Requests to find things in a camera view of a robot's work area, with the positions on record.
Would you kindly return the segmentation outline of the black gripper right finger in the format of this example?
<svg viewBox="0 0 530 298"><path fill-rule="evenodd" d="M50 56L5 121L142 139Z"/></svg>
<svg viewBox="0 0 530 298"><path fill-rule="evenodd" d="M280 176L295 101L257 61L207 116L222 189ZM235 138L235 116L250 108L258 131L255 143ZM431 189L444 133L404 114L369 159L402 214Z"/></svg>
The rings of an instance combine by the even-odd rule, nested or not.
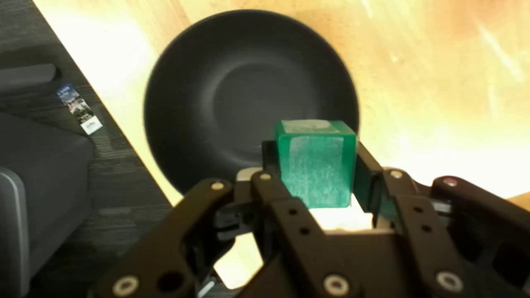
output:
<svg viewBox="0 0 530 298"><path fill-rule="evenodd" d="M528 210L455 176L429 186L356 152L354 195L404 242L427 298L530 298Z"/></svg>

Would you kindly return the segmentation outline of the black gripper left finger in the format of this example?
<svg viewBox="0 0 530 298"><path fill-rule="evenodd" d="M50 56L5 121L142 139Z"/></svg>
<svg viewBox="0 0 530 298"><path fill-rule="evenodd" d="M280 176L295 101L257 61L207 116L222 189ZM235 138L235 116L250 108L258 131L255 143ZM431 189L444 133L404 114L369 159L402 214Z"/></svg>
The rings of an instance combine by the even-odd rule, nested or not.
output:
<svg viewBox="0 0 530 298"><path fill-rule="evenodd" d="M245 181L205 179L93 287L93 298L199 298L217 263L250 250L237 298L354 298L333 240L280 181L278 146Z"/></svg>

